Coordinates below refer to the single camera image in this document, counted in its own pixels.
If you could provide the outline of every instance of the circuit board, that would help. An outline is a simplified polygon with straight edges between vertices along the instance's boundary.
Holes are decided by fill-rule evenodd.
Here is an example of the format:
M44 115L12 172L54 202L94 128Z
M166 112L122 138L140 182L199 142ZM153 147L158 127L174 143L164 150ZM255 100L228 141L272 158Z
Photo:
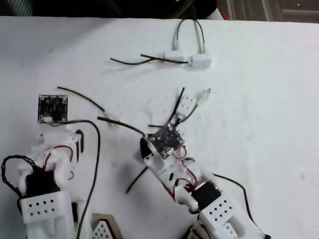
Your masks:
M39 95L38 123L66 122L68 115L68 96Z
M151 134L149 140L163 159L166 159L184 144L184 140L170 122L160 128L156 133Z

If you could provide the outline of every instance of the hole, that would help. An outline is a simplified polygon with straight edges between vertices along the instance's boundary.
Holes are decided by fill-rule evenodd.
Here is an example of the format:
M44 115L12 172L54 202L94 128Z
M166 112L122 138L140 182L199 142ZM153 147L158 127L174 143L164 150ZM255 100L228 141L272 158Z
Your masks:
M171 173L169 176L169 181L171 181L173 179L174 173Z

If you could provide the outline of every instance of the white connector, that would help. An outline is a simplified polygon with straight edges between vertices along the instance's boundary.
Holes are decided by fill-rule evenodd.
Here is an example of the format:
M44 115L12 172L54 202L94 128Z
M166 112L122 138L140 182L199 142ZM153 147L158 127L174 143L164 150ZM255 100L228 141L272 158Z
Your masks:
M211 65L211 57L206 53L193 55L190 59L193 68L208 68Z
M198 106L200 106L201 104L203 104L204 102L206 102L210 96L210 92L211 92L211 89L208 88L207 90L204 90L200 93L198 93L196 95L196 104Z
M163 54L163 59L172 61L184 61L184 53L182 51L166 51Z

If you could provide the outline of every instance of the floor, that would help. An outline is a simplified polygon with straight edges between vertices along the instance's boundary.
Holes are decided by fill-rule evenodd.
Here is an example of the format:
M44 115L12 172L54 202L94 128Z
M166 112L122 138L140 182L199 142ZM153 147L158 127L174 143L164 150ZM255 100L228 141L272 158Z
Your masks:
M230 20L319 23L319 0L217 0Z

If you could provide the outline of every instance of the red wire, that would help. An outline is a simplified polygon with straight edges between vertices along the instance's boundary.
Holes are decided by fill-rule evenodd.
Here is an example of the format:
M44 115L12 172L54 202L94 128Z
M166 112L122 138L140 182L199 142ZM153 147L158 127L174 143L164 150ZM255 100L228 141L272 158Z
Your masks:
M57 145L57 146L54 146L53 148L69 148L71 150L71 157L70 157L70 162L71 162L71 160L73 158L73 149L70 146L68 146L68 145Z
M173 192L172 192L172 197L173 197L173 199L174 199L174 201L176 202L176 199L175 199L175 187L177 186L176 185L176 182L178 182L179 180L185 180L186 182L188 182L190 185L192 185L192 183L188 180L188 179L186 179L186 178L177 178L176 179L176 181L175 181L175 184L174 184L174 186L173 186ZM188 191L188 192L191 192L193 189L194 189L194 186L193 187L189 187L189 186L184 186L184 188L186 189L186 191Z
M51 156L51 153L49 153L48 156L47 156L47 157L45 158L45 160L44 160L44 164L43 164L43 170L44 170L44 171L45 171L46 164L47 164L48 159L49 159L50 156Z
M181 148L183 148L184 149L184 155L182 156L182 157L180 157L180 158L178 158L178 157L176 157L176 155L175 155L175 153L174 153L174 157L176 158L176 159L183 159L183 158L185 158L186 157L186 155L187 155L187 150L186 150L186 146L185 145L183 145Z
M71 150L71 157L70 157L70 162L72 161L72 158L73 158L73 149L68 146L68 145L57 145L57 146L54 146L52 148L69 148ZM45 171L45 168L46 168L46 164L48 163L48 159L49 157L51 156L51 153L48 154L48 156L45 158L44 160L44 164L43 164L43 170Z
M190 169L185 166L184 161L182 161L181 163L186 168L186 170L192 175L192 177L194 178L194 180L195 180L194 188L196 188L198 182L197 182L197 178L196 178L195 174L193 174L193 172L190 171Z

